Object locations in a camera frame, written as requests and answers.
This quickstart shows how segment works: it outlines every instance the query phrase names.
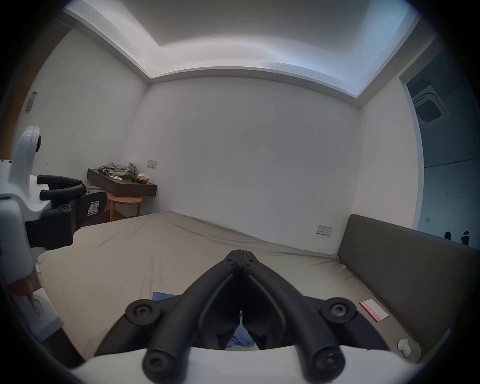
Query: air conditioner vent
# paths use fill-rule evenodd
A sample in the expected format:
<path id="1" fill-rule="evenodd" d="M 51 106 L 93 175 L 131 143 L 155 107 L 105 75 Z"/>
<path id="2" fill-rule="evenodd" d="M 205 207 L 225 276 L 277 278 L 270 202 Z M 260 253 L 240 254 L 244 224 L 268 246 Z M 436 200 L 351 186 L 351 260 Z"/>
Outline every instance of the air conditioner vent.
<path id="1" fill-rule="evenodd" d="M 432 126 L 448 116 L 445 104 L 431 85 L 412 100 L 420 125 Z"/>

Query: ceiling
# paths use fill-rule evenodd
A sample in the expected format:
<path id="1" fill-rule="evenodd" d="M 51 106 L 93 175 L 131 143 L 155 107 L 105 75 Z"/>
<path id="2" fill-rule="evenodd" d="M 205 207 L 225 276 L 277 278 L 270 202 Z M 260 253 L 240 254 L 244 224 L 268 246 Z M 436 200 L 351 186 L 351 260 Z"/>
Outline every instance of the ceiling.
<path id="1" fill-rule="evenodd" d="M 235 69 L 296 78 L 351 98 L 420 18 L 403 0 L 74 0 L 64 14 L 151 82 Z"/>

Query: beige bed sheet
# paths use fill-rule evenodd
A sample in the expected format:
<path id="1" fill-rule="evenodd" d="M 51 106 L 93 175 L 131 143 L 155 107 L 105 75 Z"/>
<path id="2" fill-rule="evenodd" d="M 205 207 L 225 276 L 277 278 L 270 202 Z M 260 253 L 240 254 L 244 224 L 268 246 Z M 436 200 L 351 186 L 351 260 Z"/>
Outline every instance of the beige bed sheet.
<path id="1" fill-rule="evenodd" d="M 234 249 L 252 251 L 303 295 L 356 303 L 389 348 L 403 356 L 397 343 L 412 338 L 392 315 L 374 322 L 358 305 L 373 294 L 335 257 L 268 243 L 174 212 L 82 228 L 72 246 L 42 254 L 39 266 L 65 333 L 89 359 L 128 304 L 151 299 L 156 291 L 183 293 Z M 410 344 L 408 360 L 416 362 L 420 348 Z"/>

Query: wooden stool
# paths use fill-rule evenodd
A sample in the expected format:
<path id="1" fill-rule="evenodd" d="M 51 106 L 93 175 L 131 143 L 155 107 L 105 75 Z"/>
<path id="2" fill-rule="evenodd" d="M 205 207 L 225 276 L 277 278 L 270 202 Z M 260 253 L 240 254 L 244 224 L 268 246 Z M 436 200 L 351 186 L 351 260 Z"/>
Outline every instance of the wooden stool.
<path id="1" fill-rule="evenodd" d="M 114 221 L 115 203 L 126 205 L 137 204 L 137 216 L 140 216 L 140 207 L 142 206 L 143 200 L 141 197 L 117 197 L 107 192 L 107 199 L 110 201 L 110 221 Z"/>

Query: power socket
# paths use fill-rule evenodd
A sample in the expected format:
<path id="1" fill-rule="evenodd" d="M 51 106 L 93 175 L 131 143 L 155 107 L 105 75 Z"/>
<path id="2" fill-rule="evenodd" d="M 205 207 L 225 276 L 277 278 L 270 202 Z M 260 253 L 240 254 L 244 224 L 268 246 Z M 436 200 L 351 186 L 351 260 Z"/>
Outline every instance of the power socket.
<path id="1" fill-rule="evenodd" d="M 149 168 L 156 168 L 156 161 L 155 160 L 148 160 L 147 167 Z"/>
<path id="2" fill-rule="evenodd" d="M 330 236 L 331 233 L 332 233 L 332 227 L 325 227 L 323 225 L 319 225 L 317 227 L 317 234 L 319 235 Z"/>

